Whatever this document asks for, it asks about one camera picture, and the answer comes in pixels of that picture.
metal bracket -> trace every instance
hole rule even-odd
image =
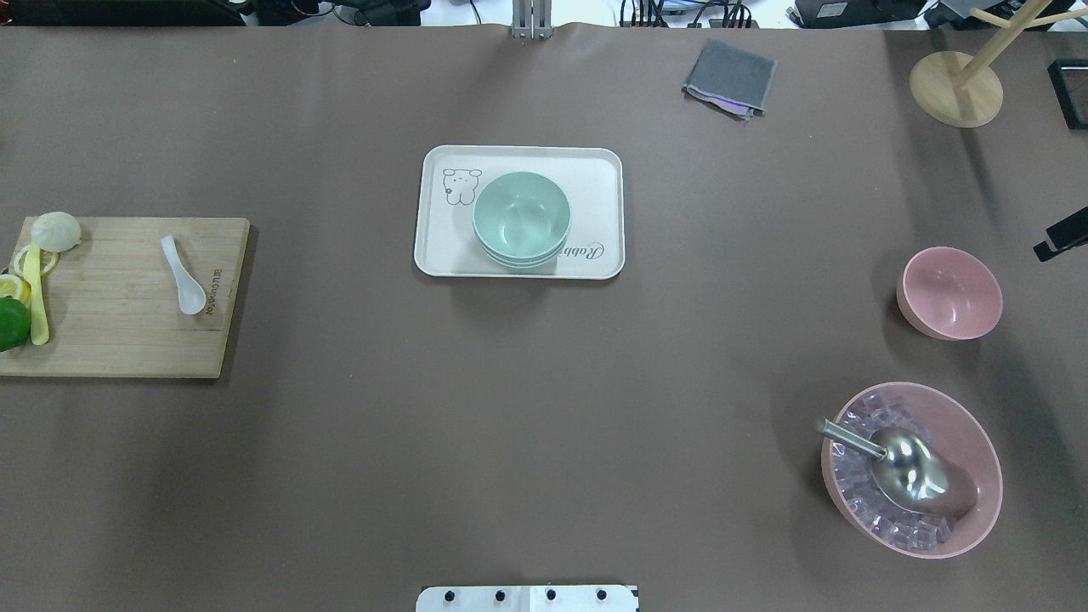
[[[515,38],[552,38],[552,0],[514,0]]]
[[[1047,237],[1054,248],[1046,242],[1035,245],[1035,255],[1039,261],[1049,261],[1071,248],[1088,244],[1088,208],[1081,208],[1047,228]]]
[[[631,585],[429,587],[416,612],[639,612]]]

round wooden base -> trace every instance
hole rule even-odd
[[[952,79],[972,57],[959,51],[926,56],[911,71],[911,93],[934,119],[956,127],[978,127],[998,115],[1003,95],[1001,81],[989,66],[962,87]]]

towel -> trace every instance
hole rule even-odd
[[[778,61],[770,58],[720,40],[707,40],[683,88],[693,97],[747,121],[755,111],[767,111],[767,94],[777,68]]]

white ceramic spoon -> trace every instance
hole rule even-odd
[[[208,303],[208,295],[200,283],[189,274],[182,264],[182,258],[177,256],[177,245],[174,244],[174,235],[171,234],[162,238],[162,253],[170,262],[170,269],[174,272],[174,282],[177,283],[177,306],[186,315],[196,315],[203,309]]]

bowl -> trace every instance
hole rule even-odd
[[[472,208],[472,229],[484,252],[503,265],[541,266],[570,233],[562,189],[533,172],[511,172],[487,184]]]
[[[548,253],[542,255],[536,259],[527,259],[521,261],[506,259],[500,254],[497,254],[492,249],[487,248],[486,245],[481,244],[480,247],[483,249],[484,254],[487,255],[487,257],[490,257],[497,264],[502,264],[503,266],[506,266],[508,268],[528,269],[528,268],[539,268],[540,266],[543,266],[554,260],[556,256],[559,254],[559,252],[562,250],[565,242],[556,245],[556,247],[553,250],[549,250]]]
[[[932,440],[929,442],[930,448],[945,460],[964,468],[978,486],[978,503],[970,512],[955,522],[948,540],[944,542],[937,543],[930,550],[897,548],[869,531],[867,526],[851,512],[846,499],[836,481],[831,441],[825,439],[820,452],[820,467],[824,473],[824,484],[827,486],[836,507],[851,525],[869,539],[907,556],[948,559],[963,554],[978,546],[993,529],[998,514],[1001,512],[1001,501],[1004,494],[998,454],[986,431],[982,430],[982,426],[952,397],[915,382],[885,382],[870,387],[854,395],[839,411],[833,420],[836,423],[842,421],[846,411],[855,407],[874,393],[885,399],[901,397],[910,406],[914,421],[932,433]]]
[[[949,246],[912,257],[900,276],[895,299],[915,329],[938,340],[985,335],[998,325],[1004,304],[990,269]]]

